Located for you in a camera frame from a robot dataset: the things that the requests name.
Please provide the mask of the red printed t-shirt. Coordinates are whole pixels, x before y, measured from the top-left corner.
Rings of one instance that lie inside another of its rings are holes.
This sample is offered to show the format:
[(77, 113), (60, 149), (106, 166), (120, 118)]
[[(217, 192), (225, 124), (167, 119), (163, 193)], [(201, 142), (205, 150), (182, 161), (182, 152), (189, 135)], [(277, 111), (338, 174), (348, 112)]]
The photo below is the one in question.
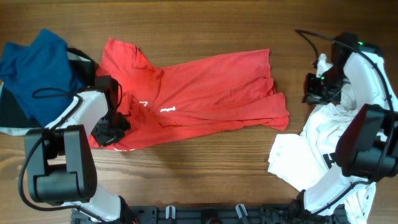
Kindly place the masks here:
[(285, 96), (276, 91), (269, 50), (221, 54), (158, 68), (130, 43), (109, 39), (97, 76), (122, 87), (118, 111), (130, 124), (114, 151), (134, 151), (261, 124), (289, 123)]

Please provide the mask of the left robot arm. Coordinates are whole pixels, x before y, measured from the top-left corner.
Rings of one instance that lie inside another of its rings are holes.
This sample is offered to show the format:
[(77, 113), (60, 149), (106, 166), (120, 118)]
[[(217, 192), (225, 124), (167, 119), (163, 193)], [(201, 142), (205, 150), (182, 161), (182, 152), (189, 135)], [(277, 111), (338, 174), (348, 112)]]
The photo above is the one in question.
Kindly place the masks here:
[(74, 210), (93, 223), (138, 223), (120, 195), (98, 184), (88, 138), (108, 146), (129, 129), (117, 108), (120, 85), (89, 86), (74, 93), (41, 88), (35, 99), (71, 98), (66, 110), (42, 129), (25, 135), (25, 160), (18, 178), (21, 200), (41, 212)]

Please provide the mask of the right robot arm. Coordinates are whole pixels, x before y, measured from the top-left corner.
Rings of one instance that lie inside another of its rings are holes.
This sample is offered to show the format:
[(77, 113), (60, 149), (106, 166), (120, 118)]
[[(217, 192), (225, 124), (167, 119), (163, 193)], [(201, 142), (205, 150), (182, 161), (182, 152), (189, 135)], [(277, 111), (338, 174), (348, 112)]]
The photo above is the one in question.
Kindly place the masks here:
[(329, 217), (356, 187), (397, 174), (397, 99), (384, 71), (382, 50), (352, 33), (329, 40), (332, 65), (316, 59), (318, 72), (307, 75), (303, 102), (330, 103), (347, 80), (359, 111), (336, 144), (330, 170), (294, 202), (305, 218)]

